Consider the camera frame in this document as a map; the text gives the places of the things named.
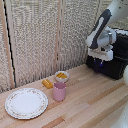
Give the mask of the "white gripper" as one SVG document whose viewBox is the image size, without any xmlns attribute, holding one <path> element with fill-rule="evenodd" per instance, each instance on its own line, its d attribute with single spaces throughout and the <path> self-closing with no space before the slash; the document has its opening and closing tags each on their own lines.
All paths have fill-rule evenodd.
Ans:
<svg viewBox="0 0 128 128">
<path fill-rule="evenodd" d="M 116 41 L 116 32 L 106 30 L 97 40 L 98 47 L 95 50 L 88 49 L 88 55 L 94 59 L 94 64 L 98 64 L 98 59 L 110 61 L 113 59 L 112 44 Z M 104 66 L 104 61 L 100 62 L 100 67 Z"/>
</svg>

